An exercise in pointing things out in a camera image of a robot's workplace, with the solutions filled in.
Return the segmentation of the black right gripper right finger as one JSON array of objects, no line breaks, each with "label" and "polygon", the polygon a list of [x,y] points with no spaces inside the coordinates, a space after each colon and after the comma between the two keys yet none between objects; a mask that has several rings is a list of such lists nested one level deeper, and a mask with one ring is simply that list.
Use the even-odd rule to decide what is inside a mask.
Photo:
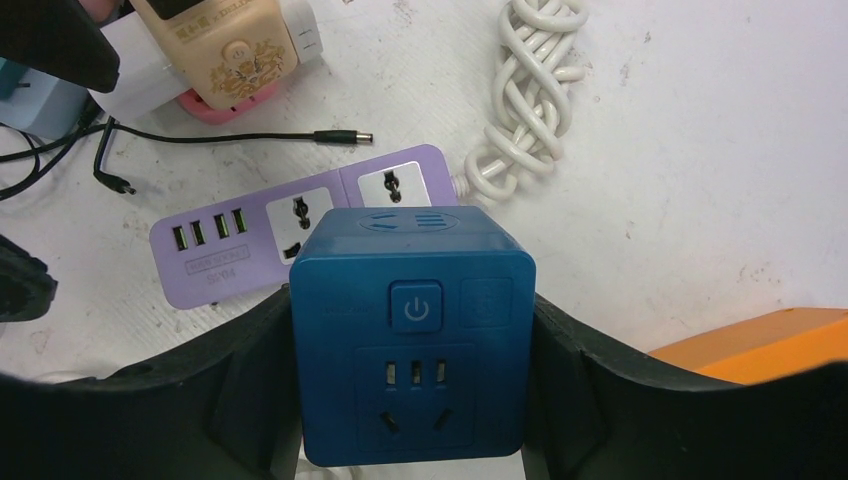
[{"label": "black right gripper right finger", "polygon": [[534,305],[529,479],[843,479],[847,365],[743,386]]}]

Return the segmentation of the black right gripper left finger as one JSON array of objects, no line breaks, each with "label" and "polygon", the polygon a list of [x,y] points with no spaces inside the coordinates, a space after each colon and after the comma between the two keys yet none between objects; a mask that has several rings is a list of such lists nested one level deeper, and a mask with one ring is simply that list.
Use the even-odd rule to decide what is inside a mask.
[{"label": "black right gripper left finger", "polygon": [[98,380],[1,379],[5,479],[291,479],[290,292]]}]

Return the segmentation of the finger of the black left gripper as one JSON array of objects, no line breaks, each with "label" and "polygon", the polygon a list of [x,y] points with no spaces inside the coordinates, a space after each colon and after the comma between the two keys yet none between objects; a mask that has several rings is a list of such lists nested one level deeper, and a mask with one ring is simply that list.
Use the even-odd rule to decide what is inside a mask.
[{"label": "finger of the black left gripper", "polygon": [[47,265],[1,236],[1,322],[33,321],[53,302],[58,282]]},{"label": "finger of the black left gripper", "polygon": [[118,53],[77,1],[3,1],[1,56],[101,93],[119,78]]}]

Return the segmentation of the purple USB power strip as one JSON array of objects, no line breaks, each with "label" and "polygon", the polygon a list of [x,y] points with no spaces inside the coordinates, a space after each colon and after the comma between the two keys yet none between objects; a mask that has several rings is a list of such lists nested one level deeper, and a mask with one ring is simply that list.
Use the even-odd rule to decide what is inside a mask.
[{"label": "purple USB power strip", "polygon": [[164,218],[149,242],[166,300],[187,310],[287,283],[334,208],[456,202],[445,155],[424,144]]}]

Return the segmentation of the blue cube socket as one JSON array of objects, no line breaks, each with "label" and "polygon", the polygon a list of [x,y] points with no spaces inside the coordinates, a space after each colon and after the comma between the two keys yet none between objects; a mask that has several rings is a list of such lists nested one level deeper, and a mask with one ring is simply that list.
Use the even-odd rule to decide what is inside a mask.
[{"label": "blue cube socket", "polygon": [[289,274],[307,458],[338,467],[518,451],[536,273],[476,207],[329,211]]}]

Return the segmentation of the orange power strip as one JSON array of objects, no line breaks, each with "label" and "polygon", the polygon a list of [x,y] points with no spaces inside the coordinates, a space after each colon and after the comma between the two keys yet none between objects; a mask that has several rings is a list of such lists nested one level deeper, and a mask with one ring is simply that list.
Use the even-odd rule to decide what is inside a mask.
[{"label": "orange power strip", "polygon": [[847,311],[789,308],[658,348],[650,356],[750,385],[847,359]]}]

